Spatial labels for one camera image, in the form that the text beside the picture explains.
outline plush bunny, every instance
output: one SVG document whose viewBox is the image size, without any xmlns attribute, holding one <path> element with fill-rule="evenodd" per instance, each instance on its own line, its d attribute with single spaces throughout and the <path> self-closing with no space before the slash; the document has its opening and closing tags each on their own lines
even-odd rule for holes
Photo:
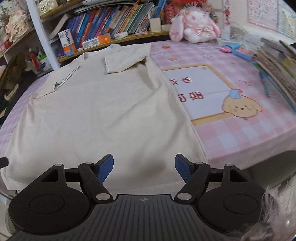
<svg viewBox="0 0 296 241">
<path fill-rule="evenodd" d="M 183 38 L 191 43 L 206 42 L 220 35 L 220 29 L 209 17 L 209 13 L 197 7 L 181 9 L 171 22 L 169 35 L 175 42 Z"/>
</svg>

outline red chinese character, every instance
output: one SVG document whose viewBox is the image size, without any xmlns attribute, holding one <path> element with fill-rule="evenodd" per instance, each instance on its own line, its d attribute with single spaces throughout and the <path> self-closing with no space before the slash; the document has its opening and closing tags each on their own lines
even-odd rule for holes
<svg viewBox="0 0 296 241">
<path fill-rule="evenodd" d="M 188 78 L 188 77 L 182 78 L 182 80 L 186 84 L 192 82 L 192 80 L 190 78 Z"/>
<path fill-rule="evenodd" d="M 170 80 L 170 82 L 174 85 L 174 84 L 177 84 L 178 85 L 178 83 L 177 83 L 177 81 L 175 80 L 175 79 L 172 79 L 172 80 Z"/>
<path fill-rule="evenodd" d="M 192 100 L 203 99 L 203 95 L 200 92 L 190 92 L 188 93 Z"/>
<path fill-rule="evenodd" d="M 178 95 L 181 102 L 186 102 L 184 94 Z"/>
</svg>

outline cartoon dog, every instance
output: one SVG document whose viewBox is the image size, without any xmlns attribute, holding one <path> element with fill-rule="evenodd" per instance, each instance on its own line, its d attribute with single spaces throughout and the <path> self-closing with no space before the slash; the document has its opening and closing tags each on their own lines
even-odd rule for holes
<svg viewBox="0 0 296 241">
<path fill-rule="evenodd" d="M 246 96 L 240 95 L 238 90 L 230 90 L 222 105 L 223 111 L 231 113 L 237 117 L 253 117 L 258 114 L 258 111 L 263 111 L 261 105 L 255 100 Z"/>
</svg>

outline cartoon dog face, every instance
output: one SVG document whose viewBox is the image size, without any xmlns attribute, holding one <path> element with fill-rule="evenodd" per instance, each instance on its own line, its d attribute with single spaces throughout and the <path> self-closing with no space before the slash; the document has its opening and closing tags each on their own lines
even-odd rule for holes
<svg viewBox="0 0 296 241">
<path fill-rule="evenodd" d="M 263 111 L 262 106 L 255 100 L 243 95 L 240 95 L 240 99 L 233 99 L 227 96 L 223 101 L 222 109 L 226 113 L 243 118 L 253 117 L 258 114 L 258 111 Z"/>
</svg>

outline pink checkered tablecloth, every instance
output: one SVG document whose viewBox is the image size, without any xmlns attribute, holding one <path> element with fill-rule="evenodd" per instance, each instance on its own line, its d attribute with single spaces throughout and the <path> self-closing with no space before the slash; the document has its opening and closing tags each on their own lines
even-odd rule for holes
<svg viewBox="0 0 296 241">
<path fill-rule="evenodd" d="M 279 94 L 271 98 L 265 95 L 258 71 L 251 63 L 220 52 L 215 43 L 154 42 L 151 57 L 160 69 L 211 65 L 245 96 L 263 107 L 262 112 L 247 120 L 233 116 L 195 127 L 212 167 L 233 163 L 244 169 L 287 150 L 296 150 L 296 116 Z M 48 76 L 39 78 L 26 90 L 4 122 L 0 129 L 0 156 L 4 155 L 29 97 Z"/>
</svg>

